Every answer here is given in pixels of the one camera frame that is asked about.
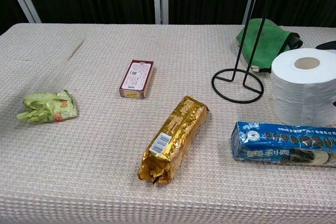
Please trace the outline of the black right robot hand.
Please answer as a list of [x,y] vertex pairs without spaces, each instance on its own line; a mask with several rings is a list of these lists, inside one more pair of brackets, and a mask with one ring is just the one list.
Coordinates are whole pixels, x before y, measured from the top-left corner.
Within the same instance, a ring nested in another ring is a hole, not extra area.
[[319,81],[323,85],[323,108],[335,106],[335,40],[316,47]]

